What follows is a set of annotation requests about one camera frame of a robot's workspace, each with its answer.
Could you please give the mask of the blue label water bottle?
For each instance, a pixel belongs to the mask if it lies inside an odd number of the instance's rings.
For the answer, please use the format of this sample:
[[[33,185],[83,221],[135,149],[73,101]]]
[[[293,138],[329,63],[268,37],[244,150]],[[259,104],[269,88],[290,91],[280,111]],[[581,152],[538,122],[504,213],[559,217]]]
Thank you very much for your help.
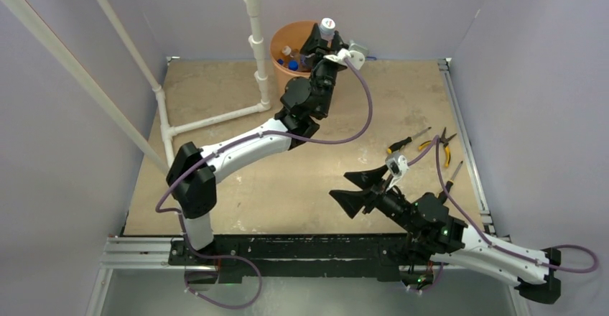
[[[291,71],[299,71],[300,65],[296,60],[291,60],[288,62],[287,68]]]

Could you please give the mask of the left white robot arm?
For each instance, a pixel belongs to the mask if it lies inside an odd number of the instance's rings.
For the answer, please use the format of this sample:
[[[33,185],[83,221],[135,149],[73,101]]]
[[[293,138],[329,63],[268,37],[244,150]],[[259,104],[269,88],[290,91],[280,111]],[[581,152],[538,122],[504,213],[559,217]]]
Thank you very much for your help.
[[[207,147],[183,144],[166,176],[180,205],[183,231],[189,238],[186,255],[197,265],[214,255],[210,212],[217,203],[216,185],[232,173],[264,157],[287,152],[305,143],[327,118],[338,72],[338,53],[347,49],[338,31],[314,24],[301,48],[310,68],[307,77],[293,77],[273,118],[231,140]]]

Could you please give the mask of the crushed clear bottle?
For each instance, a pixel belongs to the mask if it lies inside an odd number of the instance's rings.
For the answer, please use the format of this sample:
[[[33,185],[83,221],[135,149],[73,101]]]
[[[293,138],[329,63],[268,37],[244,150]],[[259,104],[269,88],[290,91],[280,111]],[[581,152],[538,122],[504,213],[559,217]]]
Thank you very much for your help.
[[[321,19],[318,27],[321,38],[328,43],[332,42],[336,29],[335,21],[330,17],[325,17]]]

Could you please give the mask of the yellow tea bottle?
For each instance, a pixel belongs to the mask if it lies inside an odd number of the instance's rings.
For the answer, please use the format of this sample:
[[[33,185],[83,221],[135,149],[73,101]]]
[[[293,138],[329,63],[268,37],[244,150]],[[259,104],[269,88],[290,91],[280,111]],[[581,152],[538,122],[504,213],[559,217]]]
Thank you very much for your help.
[[[292,48],[286,45],[282,48],[281,53],[283,56],[283,60],[285,61],[285,66],[287,66],[288,62],[291,60],[296,60],[297,62],[299,62],[300,60],[300,53],[297,48]]]

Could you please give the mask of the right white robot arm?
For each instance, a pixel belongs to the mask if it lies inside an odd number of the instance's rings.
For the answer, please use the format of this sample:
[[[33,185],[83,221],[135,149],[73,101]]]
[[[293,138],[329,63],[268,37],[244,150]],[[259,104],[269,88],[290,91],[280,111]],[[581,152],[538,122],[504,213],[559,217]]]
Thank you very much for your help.
[[[432,192],[408,201],[395,185],[405,172],[395,162],[346,172],[345,178],[359,189],[331,190],[329,194],[350,218],[377,210],[407,232],[404,244],[386,250],[391,259],[453,264],[499,279],[533,302],[551,305],[559,299],[561,281],[553,269],[561,263],[559,250],[522,248],[479,233],[451,216],[445,199]]]

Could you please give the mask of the small blue label bottle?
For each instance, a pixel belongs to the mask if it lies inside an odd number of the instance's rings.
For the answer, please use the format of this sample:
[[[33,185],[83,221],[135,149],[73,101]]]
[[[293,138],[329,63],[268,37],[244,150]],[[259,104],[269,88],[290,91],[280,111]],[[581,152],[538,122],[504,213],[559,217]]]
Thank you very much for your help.
[[[300,55],[299,60],[299,71],[302,73],[309,73],[314,65],[315,53],[308,55]]]

